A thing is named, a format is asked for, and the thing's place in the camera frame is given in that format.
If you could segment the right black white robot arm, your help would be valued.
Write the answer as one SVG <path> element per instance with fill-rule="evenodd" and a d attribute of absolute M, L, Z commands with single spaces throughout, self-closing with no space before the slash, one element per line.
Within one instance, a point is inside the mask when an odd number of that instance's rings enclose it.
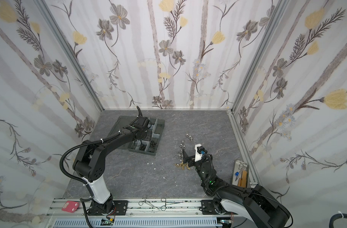
<path fill-rule="evenodd" d="M 276 200 L 264 187 L 240 187 L 230 184 L 217 176 L 213 157 L 203 146 L 199 146 L 195 155 L 188 156 L 182 149 L 183 162 L 195 167 L 201 179 L 205 194 L 213 197 L 214 210 L 219 213 L 232 212 L 245 217 L 258 228 L 289 228 L 294 220 L 289 210 Z"/>

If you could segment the brass screws cluster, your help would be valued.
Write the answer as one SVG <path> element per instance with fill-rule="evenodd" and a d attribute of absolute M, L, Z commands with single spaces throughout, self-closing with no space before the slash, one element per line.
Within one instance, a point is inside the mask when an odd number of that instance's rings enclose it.
<path fill-rule="evenodd" d="M 189 167 L 188 163 L 176 163 L 175 164 L 176 167 L 182 168 L 182 170 L 191 170 L 191 168 Z"/>

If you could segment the green compartment organizer box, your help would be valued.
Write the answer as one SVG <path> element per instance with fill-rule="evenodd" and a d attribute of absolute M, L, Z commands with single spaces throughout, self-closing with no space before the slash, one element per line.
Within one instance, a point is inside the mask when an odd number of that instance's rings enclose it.
<path fill-rule="evenodd" d="M 124 126 L 127 126 L 133 120 L 133 116 L 120 116 L 112 127 L 108 136 L 115 134 L 116 132 L 118 132 L 118 130 L 121 130 Z M 145 136 L 143 139 L 126 143 L 120 146 L 119 149 L 155 156 L 165 127 L 165 121 L 163 119 L 152 117 L 149 117 L 149 120 L 149 129 L 146 133 L 143 134 L 143 136 Z"/>

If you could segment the aluminium front rail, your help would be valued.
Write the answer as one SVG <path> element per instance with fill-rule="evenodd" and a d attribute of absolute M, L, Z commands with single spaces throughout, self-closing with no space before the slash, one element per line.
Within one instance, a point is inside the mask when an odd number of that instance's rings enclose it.
<path fill-rule="evenodd" d="M 249 212 L 242 205 L 213 198 L 161 198 L 161 199 L 114 199 L 114 208 L 109 212 L 98 213 L 97 207 L 86 203 L 89 216 L 105 217 L 107 214 L 121 217 L 198 217 L 214 215 L 239 215 L 250 218 Z"/>

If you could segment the surgical scissors on rail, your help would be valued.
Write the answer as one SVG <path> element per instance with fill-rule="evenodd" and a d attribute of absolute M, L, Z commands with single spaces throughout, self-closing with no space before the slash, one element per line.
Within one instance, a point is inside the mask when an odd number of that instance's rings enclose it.
<path fill-rule="evenodd" d="M 184 200 L 169 200 L 168 198 L 161 199 L 148 199 L 143 198 L 138 202 L 140 207 L 148 206 L 151 209 L 156 209 L 158 211 L 166 211 L 167 209 L 171 209 L 172 207 L 179 206 L 183 203 L 186 203 Z"/>

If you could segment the small metal tray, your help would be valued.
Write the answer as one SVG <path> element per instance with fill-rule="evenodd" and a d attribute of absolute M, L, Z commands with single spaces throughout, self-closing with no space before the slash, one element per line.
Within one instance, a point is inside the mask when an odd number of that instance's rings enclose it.
<path fill-rule="evenodd" d="M 241 160 L 236 160 L 233 171 L 232 184 L 246 188 L 248 185 L 249 165 Z"/>

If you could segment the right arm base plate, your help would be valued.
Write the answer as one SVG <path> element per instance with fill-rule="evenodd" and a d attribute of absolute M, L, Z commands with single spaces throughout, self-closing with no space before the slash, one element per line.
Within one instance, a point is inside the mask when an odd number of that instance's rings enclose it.
<path fill-rule="evenodd" d="M 217 199 L 203 199 L 199 210 L 203 215 L 230 215 Z"/>

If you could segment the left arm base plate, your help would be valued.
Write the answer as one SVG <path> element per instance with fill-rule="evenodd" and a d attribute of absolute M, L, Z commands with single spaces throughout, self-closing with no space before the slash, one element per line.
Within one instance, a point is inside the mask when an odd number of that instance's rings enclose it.
<path fill-rule="evenodd" d="M 111 214 L 125 216 L 128 209 L 128 202 L 128 200 L 108 200 L 104 204 L 99 204 L 92 201 L 89 209 L 87 210 L 87 214 L 93 216 L 108 216 Z"/>

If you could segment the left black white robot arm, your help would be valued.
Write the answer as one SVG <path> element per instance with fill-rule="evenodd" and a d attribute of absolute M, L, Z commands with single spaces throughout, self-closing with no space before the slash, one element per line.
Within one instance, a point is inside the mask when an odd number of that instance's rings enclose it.
<path fill-rule="evenodd" d="M 87 187 L 90 197 L 88 199 L 81 198 L 84 204 L 91 202 L 88 208 L 85 208 L 85 215 L 109 215 L 116 208 L 113 196 L 108 190 L 104 181 L 104 172 L 106 168 L 106 157 L 120 146 L 133 142 L 135 140 L 143 140 L 150 137 L 149 127 L 138 128 L 138 125 L 126 126 L 117 133 L 96 141 L 84 141 L 84 143 L 74 146 L 66 151 L 59 162 L 61 172 L 70 179 L 79 181 L 83 186 Z M 77 175 L 70 174 L 64 168 L 64 160 L 71 152 L 79 150 L 73 163 L 73 170 Z"/>

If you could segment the pink rectangular device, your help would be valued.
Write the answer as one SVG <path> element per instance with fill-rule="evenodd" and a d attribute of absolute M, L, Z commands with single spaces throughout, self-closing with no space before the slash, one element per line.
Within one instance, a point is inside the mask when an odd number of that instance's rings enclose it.
<path fill-rule="evenodd" d="M 62 211 L 68 213 L 74 213 L 79 208 L 80 203 L 77 201 L 68 200 L 62 206 Z"/>

